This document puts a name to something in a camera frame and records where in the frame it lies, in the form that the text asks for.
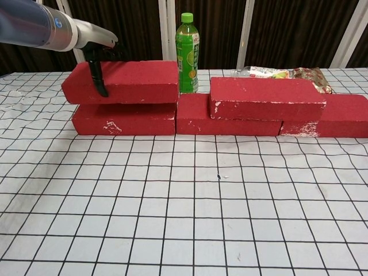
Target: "black grid line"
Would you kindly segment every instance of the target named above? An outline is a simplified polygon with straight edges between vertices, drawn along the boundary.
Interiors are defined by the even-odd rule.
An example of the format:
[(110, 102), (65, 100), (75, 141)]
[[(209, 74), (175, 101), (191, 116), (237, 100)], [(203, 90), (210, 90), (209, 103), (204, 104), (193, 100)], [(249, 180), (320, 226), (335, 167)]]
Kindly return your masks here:
[[(314, 172), (313, 172), (313, 171), (312, 171), (312, 174), (313, 174), (313, 177), (314, 177), (314, 179), (315, 179), (315, 181), (316, 181), (317, 187), (318, 187), (318, 188), (319, 188), (319, 190), (320, 190), (320, 193), (321, 193), (322, 197), (325, 199), (325, 195), (323, 194), (323, 192), (322, 192), (322, 190), (321, 190), (321, 187), (320, 187), (320, 185), (318, 184), (317, 179), (316, 179), (316, 176), (315, 176), (315, 174), (314, 174)], [(348, 248), (348, 250), (349, 250), (349, 252), (350, 252), (350, 254), (351, 254), (351, 257), (353, 258), (353, 260), (354, 260), (354, 262), (355, 262), (355, 265), (356, 265), (356, 266), (358, 267), (358, 269), (360, 270), (360, 268), (359, 268), (359, 264), (358, 264), (358, 262), (357, 262), (357, 260), (356, 260), (356, 258), (355, 258), (355, 256), (354, 256), (354, 254), (352, 253), (352, 251), (351, 251), (351, 249), (350, 249), (350, 247), (349, 247), (349, 245), (348, 245), (348, 243), (347, 243), (347, 240), (346, 240), (346, 238), (344, 237), (344, 234), (343, 234), (343, 232), (342, 232), (342, 230), (341, 230), (341, 228), (340, 228), (339, 224), (338, 224), (338, 223), (337, 223), (337, 221), (335, 220), (335, 216), (334, 216), (334, 214), (333, 214), (333, 212), (332, 212), (332, 210), (331, 210), (331, 208), (329, 207), (329, 205), (328, 205), (328, 204), (327, 204), (327, 208), (328, 208), (328, 210), (329, 210), (329, 212), (330, 212), (330, 214), (331, 214), (332, 218), (334, 219), (335, 224), (336, 224), (336, 226), (338, 227), (338, 229), (339, 229), (339, 231), (340, 231), (340, 233), (341, 233), (341, 235), (342, 235), (342, 237), (343, 237), (343, 239), (344, 239), (344, 241), (345, 241), (345, 243), (346, 243), (346, 245), (347, 245), (347, 248)]]
[(290, 257), (290, 252), (289, 252), (289, 249), (288, 249), (288, 245), (286, 243), (286, 240), (285, 240), (285, 235), (283, 234), (283, 230), (282, 230), (282, 226), (281, 226), (281, 222), (280, 222), (280, 219), (279, 219), (279, 214), (278, 214), (278, 211), (277, 211), (277, 208), (276, 208), (276, 204), (275, 204), (275, 201), (274, 201), (274, 196), (272, 194), (272, 190), (271, 190), (271, 187), (270, 187), (270, 182), (269, 182), (269, 178), (267, 176), (267, 171), (265, 169), (265, 162), (263, 161), (263, 158), (262, 158), (262, 155), (260, 156), (261, 158), (261, 161), (263, 163), (263, 169), (264, 169), (264, 174), (266, 175), (266, 179), (267, 179), (267, 184), (268, 184), (268, 187), (269, 187), (269, 191), (270, 191), (270, 194), (271, 194), (271, 199), (272, 199), (272, 203), (273, 203), (273, 206), (274, 206), (274, 209), (275, 209), (275, 212), (276, 212), (276, 216), (277, 216), (277, 220), (278, 220), (278, 224), (279, 224), (279, 227), (281, 229), (281, 235), (282, 235), (282, 239), (284, 240), (284, 244), (285, 244), (285, 248), (286, 248), (286, 253), (287, 253), (287, 257), (289, 258), (289, 263), (290, 263), (290, 266), (293, 270), (293, 275), (295, 276), (295, 270), (294, 270), (294, 266), (293, 266), (293, 263), (292, 263), (292, 259)]
[[(323, 72), (331, 80), (334, 93), (368, 96), (368, 69)], [(229, 75), (229, 70), (203, 70), (198, 74), (200, 93), (208, 93), (211, 76)], [(67, 103), (61, 91), (67, 75), (17, 73), (0, 78), (0, 238), (5, 241), (0, 246), (0, 270), (10, 269), (9, 274), (14, 274), (16, 264), (23, 264), (25, 270), (21, 273), (28, 275), (34, 273), (35, 265), (42, 269), (55, 263), (58, 269), (61, 266), (55, 271), (59, 275), (67, 266), (79, 264), (91, 267), (89, 272), (82, 269), (88, 275), (97, 274), (102, 264), (123, 265), (126, 270), (122, 273), (127, 276), (144, 274), (146, 267), (155, 268), (155, 275), (176, 267), (178, 276), (182, 275), (181, 268), (191, 269), (193, 276), (198, 275), (198, 269), (217, 269), (228, 275), (233, 272), (229, 269), (254, 269), (260, 275), (269, 272), (265, 269), (281, 269), (294, 275), (298, 270), (323, 271), (327, 275), (334, 271), (361, 275), (368, 272), (361, 255), (368, 252), (368, 139), (78, 136), (70, 122), (76, 106)], [(42, 189), (30, 185), (38, 182)], [(18, 197), (34, 201), (27, 203), (27, 208), (10, 209)], [(48, 203), (50, 198), (57, 204)], [(190, 202), (190, 212), (173, 209), (170, 201)], [(74, 208), (69, 207), (70, 202), (74, 202)], [(124, 211), (115, 212), (118, 202), (130, 203)], [(143, 208), (154, 206), (143, 206), (146, 202), (164, 202), (165, 206), (160, 212), (147, 213)], [(204, 212), (204, 202), (220, 208)], [(225, 210), (240, 202), (244, 210)], [(275, 216), (257, 212), (252, 208), (254, 204), (260, 208), (273, 206)], [(289, 208), (291, 213), (295, 206), (301, 216), (285, 215), (279, 206)], [(324, 209), (316, 212), (313, 208), (317, 206)], [(349, 206), (347, 214), (352, 215), (337, 214), (342, 206)], [(47, 219), (35, 220), (36, 217)], [(159, 221), (160, 226), (149, 229), (149, 223), (139, 224), (140, 219)], [(66, 220), (67, 225), (60, 224)], [(94, 226), (99, 231), (86, 231), (85, 221), (103, 223)], [(110, 231), (119, 227), (116, 221), (124, 222), (121, 232)], [(170, 236), (173, 221), (180, 221), (183, 229), (175, 229), (178, 232)], [(203, 221), (218, 225), (211, 229), (216, 235), (200, 232), (206, 229), (201, 228)], [(323, 236), (316, 225), (325, 224), (331, 225), (336, 234)], [(260, 235), (260, 225), (277, 225), (279, 234), (267, 229)], [(290, 234), (294, 225), (302, 225), (299, 235)], [(147, 236), (150, 231), (157, 235)], [(57, 248), (58, 258), (55, 254), (40, 258), (44, 246), (57, 239), (68, 241), (65, 252)], [(19, 240), (27, 242), (22, 252), (15, 254)], [(79, 250), (81, 255), (73, 257), (73, 245), (90, 240), (96, 245)], [(106, 258), (106, 250), (113, 248), (105, 242), (112, 240), (129, 244), (121, 251), (126, 258)], [(146, 241), (160, 245), (155, 249), (156, 261), (132, 259), (134, 244)], [(170, 249), (166, 244), (187, 243), (193, 246), (190, 262), (165, 261), (165, 250)], [(201, 244), (221, 244), (221, 259), (216, 257), (208, 264), (196, 262)], [(254, 261), (237, 264), (237, 252), (227, 248), (228, 244), (236, 245), (240, 251), (252, 244), (255, 253), (250, 257)], [(269, 256), (264, 250), (280, 244), (285, 245), (287, 256), (282, 259), (284, 264), (273, 266), (267, 262)], [(301, 256), (295, 249), (312, 247), (321, 262), (293, 263)], [(331, 260), (323, 248), (342, 248), (344, 258)], [(93, 253), (92, 258), (86, 257), (88, 251)]]
[[(237, 151), (239, 152), (239, 145), (237, 143), (237, 138), (236, 137), (235, 137), (235, 142), (236, 142)], [(239, 158), (240, 165), (242, 165), (242, 160), (240, 159), (240, 155), (238, 155), (238, 158)], [(245, 181), (244, 181), (243, 170), (242, 170), (241, 174), (242, 174), (241, 178), (243, 180), (244, 193), (246, 195), (246, 198), (248, 198), (247, 189), (246, 189)], [(253, 237), (255, 255), (256, 255), (256, 258), (257, 258), (257, 264), (258, 264), (258, 268), (259, 268), (259, 275), (262, 276), (262, 269), (260, 268), (259, 255), (258, 255), (258, 250), (257, 250), (257, 243), (256, 243), (256, 239), (255, 239), (255, 236), (254, 236), (254, 227), (253, 227), (252, 216), (251, 216), (250, 207), (249, 207), (249, 199), (247, 200), (247, 208), (248, 208), (249, 222), (250, 222), (250, 226), (251, 226), (251, 230), (252, 230), (252, 237)]]
[(223, 210), (223, 201), (221, 199), (221, 175), (220, 175), (220, 170), (219, 170), (219, 156), (217, 153), (216, 137), (214, 138), (214, 141), (215, 141), (215, 146), (216, 146), (216, 169), (217, 169), (218, 194), (220, 196), (221, 224), (223, 227), (225, 269), (226, 269), (226, 275), (228, 276), (229, 271), (228, 271), (228, 257), (227, 257), (226, 242), (225, 242), (224, 210)]

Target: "stacked bricks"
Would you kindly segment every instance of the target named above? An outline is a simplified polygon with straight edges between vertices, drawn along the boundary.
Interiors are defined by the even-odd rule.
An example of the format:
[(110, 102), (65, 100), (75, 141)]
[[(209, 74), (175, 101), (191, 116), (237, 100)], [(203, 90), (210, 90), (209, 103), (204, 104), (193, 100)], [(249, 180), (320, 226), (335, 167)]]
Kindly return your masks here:
[(212, 78), (209, 95), (179, 99), (176, 62), (101, 67), (108, 97), (98, 94), (87, 63), (62, 84), (67, 101), (80, 105), (72, 118), (80, 135), (368, 137), (364, 96), (321, 95), (309, 80)]
[(62, 84), (65, 97), (78, 104), (73, 125), (80, 135), (174, 135), (179, 97), (176, 62), (101, 63), (108, 97), (80, 63)]
[(368, 137), (368, 100), (304, 79), (212, 78), (209, 96), (181, 95), (177, 133)]

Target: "bottle label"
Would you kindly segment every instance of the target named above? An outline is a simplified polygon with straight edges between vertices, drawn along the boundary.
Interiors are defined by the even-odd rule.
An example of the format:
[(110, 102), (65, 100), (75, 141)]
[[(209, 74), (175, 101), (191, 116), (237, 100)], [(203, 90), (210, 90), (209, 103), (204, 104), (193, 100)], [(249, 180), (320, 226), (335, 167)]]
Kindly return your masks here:
[(176, 37), (179, 67), (179, 90), (181, 93), (198, 91), (198, 54), (200, 36), (198, 33)]
[(249, 76), (253, 78), (289, 79), (289, 70), (251, 66)]

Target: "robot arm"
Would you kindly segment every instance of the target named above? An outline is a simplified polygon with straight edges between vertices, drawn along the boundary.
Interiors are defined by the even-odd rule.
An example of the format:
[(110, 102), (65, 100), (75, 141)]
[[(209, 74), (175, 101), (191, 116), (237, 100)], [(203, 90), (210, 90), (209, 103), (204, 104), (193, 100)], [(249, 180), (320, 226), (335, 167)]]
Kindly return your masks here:
[(99, 51), (110, 50), (115, 59), (128, 58), (114, 33), (32, 0), (0, 0), (0, 42), (59, 52), (82, 49), (95, 87), (103, 97), (108, 97), (108, 92)]

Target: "green plastic bottle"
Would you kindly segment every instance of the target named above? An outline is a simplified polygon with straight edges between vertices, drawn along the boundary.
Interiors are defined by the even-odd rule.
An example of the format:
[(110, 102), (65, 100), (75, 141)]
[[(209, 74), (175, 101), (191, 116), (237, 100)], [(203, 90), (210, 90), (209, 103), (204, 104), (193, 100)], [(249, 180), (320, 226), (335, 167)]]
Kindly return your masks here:
[(195, 93), (198, 91), (198, 54), (200, 34), (193, 25), (193, 14), (182, 13), (182, 25), (175, 35), (179, 67), (179, 91)]

